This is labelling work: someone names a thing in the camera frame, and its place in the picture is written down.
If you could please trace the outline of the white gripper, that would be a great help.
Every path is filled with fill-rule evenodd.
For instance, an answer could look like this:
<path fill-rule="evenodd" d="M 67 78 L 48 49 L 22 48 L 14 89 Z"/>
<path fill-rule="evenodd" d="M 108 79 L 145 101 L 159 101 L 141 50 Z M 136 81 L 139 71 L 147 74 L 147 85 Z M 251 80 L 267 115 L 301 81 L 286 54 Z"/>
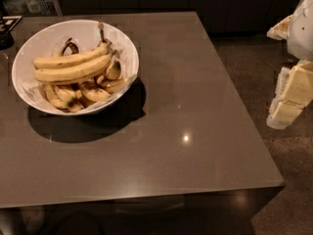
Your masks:
<path fill-rule="evenodd" d="M 299 61 L 291 69 L 282 67 L 266 123 L 285 129 L 313 101 L 313 0 L 304 0 L 292 15 L 272 26 L 266 36 L 287 40 L 288 51 Z"/>

